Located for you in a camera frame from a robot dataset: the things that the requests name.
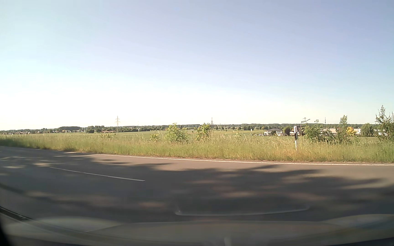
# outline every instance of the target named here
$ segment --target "car hood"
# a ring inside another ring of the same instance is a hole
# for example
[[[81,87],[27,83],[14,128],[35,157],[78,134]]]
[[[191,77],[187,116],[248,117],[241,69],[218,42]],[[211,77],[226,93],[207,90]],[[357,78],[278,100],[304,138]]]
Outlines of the car hood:
[[[120,223],[52,217],[3,224],[11,236],[90,246],[123,244],[301,245],[355,243],[394,237],[394,215],[326,221],[187,221]]]

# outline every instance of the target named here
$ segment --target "white house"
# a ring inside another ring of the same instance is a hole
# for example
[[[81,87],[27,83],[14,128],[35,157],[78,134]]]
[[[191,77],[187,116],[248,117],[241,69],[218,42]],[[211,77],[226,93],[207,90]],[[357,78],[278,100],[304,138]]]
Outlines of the white house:
[[[272,132],[275,132],[276,134],[280,134],[283,131],[282,129],[278,129],[278,128],[269,129],[268,131],[264,132],[264,136],[270,136]]]

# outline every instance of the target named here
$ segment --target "tall grass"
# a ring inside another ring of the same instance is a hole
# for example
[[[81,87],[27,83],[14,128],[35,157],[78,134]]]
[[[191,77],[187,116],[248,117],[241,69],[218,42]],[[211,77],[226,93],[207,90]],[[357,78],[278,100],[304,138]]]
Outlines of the tall grass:
[[[208,141],[187,144],[161,140],[150,142],[143,135],[31,134],[0,135],[0,145],[88,153],[163,156],[201,159],[267,161],[360,161],[394,163],[394,143],[361,138],[351,145],[310,143],[300,139],[298,150],[292,137],[213,135]]]

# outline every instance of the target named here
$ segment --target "sky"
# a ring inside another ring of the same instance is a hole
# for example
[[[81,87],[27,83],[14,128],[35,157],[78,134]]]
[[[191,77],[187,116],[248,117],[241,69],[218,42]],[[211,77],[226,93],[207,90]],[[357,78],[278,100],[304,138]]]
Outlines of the sky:
[[[0,130],[374,123],[394,1],[0,0]]]

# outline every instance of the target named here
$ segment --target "asphalt road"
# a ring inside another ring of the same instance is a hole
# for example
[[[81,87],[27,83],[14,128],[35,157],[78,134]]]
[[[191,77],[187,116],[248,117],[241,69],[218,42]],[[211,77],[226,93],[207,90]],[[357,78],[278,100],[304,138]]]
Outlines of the asphalt road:
[[[0,206],[31,218],[122,222],[394,214],[394,165],[197,161],[0,147]]]

